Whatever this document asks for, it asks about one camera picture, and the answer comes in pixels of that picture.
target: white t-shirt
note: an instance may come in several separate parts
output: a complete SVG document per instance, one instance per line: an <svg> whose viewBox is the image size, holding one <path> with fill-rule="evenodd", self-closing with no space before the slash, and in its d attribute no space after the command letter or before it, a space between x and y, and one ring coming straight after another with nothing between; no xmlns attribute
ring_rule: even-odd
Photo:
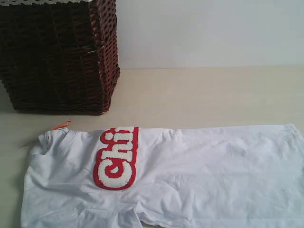
<svg viewBox="0 0 304 228"><path fill-rule="evenodd" d="M23 228L304 227L304 139L293 125L64 128L39 142Z"/></svg>

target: white wall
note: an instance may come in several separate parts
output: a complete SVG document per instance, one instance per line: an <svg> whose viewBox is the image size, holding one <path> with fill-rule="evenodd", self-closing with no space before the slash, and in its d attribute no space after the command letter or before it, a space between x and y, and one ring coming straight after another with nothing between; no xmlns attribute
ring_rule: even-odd
<svg viewBox="0 0 304 228"><path fill-rule="evenodd" d="M304 0L117 0L121 68L304 64Z"/></svg>

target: red and white letter print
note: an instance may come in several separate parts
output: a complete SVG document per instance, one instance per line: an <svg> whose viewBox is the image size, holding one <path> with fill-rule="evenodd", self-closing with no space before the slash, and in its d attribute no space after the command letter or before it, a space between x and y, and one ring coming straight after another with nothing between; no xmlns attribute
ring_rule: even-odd
<svg viewBox="0 0 304 228"><path fill-rule="evenodd" d="M96 155L93 170L95 184L107 190L130 187L136 176L138 127L116 127L104 131L100 140L107 148Z"/></svg>

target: wicker basket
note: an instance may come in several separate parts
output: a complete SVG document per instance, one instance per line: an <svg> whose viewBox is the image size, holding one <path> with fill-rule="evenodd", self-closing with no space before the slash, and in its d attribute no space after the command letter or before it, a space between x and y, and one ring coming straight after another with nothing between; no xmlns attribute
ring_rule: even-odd
<svg viewBox="0 0 304 228"><path fill-rule="evenodd" d="M116 24L115 0L0 6L0 79L14 108L108 111L119 77Z"/></svg>

